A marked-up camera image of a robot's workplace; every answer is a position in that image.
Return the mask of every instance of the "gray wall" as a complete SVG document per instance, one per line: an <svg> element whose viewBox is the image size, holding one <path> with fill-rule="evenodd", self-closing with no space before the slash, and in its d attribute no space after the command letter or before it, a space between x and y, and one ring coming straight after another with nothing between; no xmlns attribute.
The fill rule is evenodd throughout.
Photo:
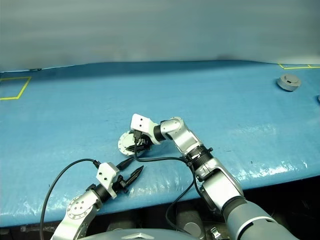
<svg viewBox="0 0 320 240"><path fill-rule="evenodd" d="M1 0L0 71L96 62L320 64L320 0Z"/></svg>

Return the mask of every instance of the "blue table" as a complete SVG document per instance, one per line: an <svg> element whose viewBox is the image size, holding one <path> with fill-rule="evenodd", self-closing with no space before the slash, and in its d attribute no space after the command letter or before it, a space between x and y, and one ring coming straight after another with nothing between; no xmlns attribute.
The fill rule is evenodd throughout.
<svg viewBox="0 0 320 240"><path fill-rule="evenodd" d="M276 85L288 72L302 81L294 92ZM1 227L38 223L49 186L67 164L124 160L117 144L133 113L158 123L182 117L244 189L320 173L320 69L247 61L98 63L0 77L31 77L19 99L0 100ZM0 82L0 97L18 94L26 80ZM167 141L148 155L179 153ZM144 165L130 192L101 213L169 203L192 181L181 162ZM68 202L97 183L96 172L90 163L67 171L45 220L62 219ZM184 199L196 197L192 189Z"/></svg>

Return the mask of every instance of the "blue surface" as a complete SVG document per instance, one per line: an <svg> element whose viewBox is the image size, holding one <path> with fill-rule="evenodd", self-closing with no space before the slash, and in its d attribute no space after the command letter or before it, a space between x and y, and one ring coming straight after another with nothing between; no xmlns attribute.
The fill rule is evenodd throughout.
<svg viewBox="0 0 320 240"><path fill-rule="evenodd" d="M154 122L182 117L244 189L320 173L320 69L297 69L302 85L286 92L276 64L245 61L99 63L34 72L18 100L0 101L0 226L38 223L45 195L72 161L124 160L117 144L133 113ZM149 156L179 156L172 142ZM140 166L134 162L126 177ZM48 203L46 221L97 183L96 169L67 171ZM173 201L192 181L180 162L146 163L128 194L101 213ZM185 199L197 197L192 189Z"/></svg>

